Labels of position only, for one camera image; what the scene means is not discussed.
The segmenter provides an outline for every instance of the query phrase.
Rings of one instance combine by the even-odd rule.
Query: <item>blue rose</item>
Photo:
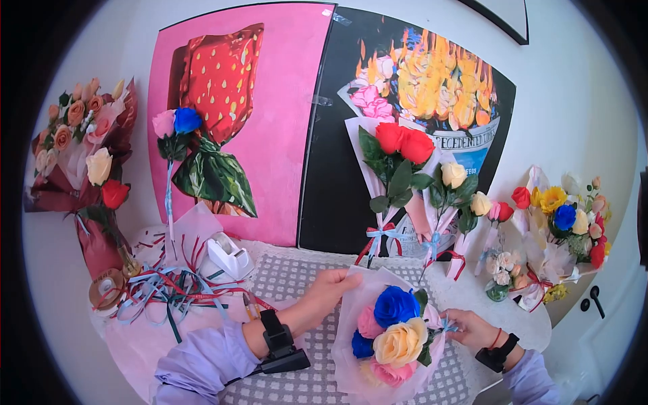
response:
[[[173,127],[176,133],[189,133],[198,128],[202,120],[193,108],[178,108]]]
[[[356,358],[365,358],[373,356],[373,339],[367,339],[360,334],[356,329],[353,332],[353,339],[351,340],[351,347],[353,348],[353,355]]]
[[[553,217],[556,228],[566,231],[572,227],[574,222],[576,222],[576,209],[574,207],[567,204],[558,207]]]
[[[400,287],[389,286],[376,300],[373,317],[381,327],[388,328],[398,322],[407,322],[421,314],[421,306],[414,294]]]

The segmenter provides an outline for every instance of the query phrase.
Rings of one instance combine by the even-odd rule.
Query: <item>painting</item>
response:
[[[258,4],[160,30],[148,145],[163,222],[167,162],[151,118],[190,107],[206,136],[174,164],[174,218],[204,201],[238,237],[295,245],[312,95],[333,10],[328,3]]]
[[[477,174],[478,190],[487,192],[509,130],[515,85],[478,55],[428,29],[353,8],[336,12],[352,23],[332,25],[325,52],[319,95],[332,105],[314,112],[299,246],[358,253],[376,219],[344,120],[380,118],[427,133],[468,174]],[[342,207],[321,215],[330,212],[322,196],[341,199]],[[408,204],[394,223],[409,236],[404,251],[416,257],[423,232],[412,223],[409,206],[421,205]],[[453,244],[451,234],[442,237],[441,248]]]

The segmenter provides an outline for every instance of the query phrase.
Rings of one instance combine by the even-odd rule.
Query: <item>black wrist strap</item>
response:
[[[496,347],[493,350],[488,350],[485,347],[477,352],[475,358],[493,370],[496,373],[501,373],[504,370],[504,362],[506,361],[506,356],[515,348],[515,345],[520,339],[514,334],[510,333],[509,338],[502,347]]]

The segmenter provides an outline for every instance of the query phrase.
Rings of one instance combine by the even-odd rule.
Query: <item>lavender sleeve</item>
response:
[[[249,375],[260,360],[250,351],[241,323],[224,321],[219,329],[187,334],[157,363],[157,405],[217,404],[216,394],[237,377]]]
[[[503,374],[504,384],[511,391],[513,405],[558,405],[560,395],[542,355],[527,350],[509,372]]]

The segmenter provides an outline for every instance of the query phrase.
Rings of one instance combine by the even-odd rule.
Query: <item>gray checkered cloth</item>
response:
[[[314,262],[278,257],[264,253],[257,261],[258,272],[250,288],[257,297],[283,300],[304,294],[320,269],[345,268],[344,262]],[[421,269],[390,267],[388,270],[416,285]],[[421,288],[428,290],[430,302],[435,305],[423,279]],[[345,404],[346,393],[338,392],[335,381],[335,363],[330,350],[335,340],[340,306],[337,306],[316,330],[305,333],[306,348],[311,366],[308,369],[273,375],[256,375],[236,382],[221,394],[221,403],[262,405],[274,402],[300,404]],[[465,374],[454,342],[446,342],[443,358],[428,385],[427,392],[416,394],[407,404],[466,404],[471,403]]]

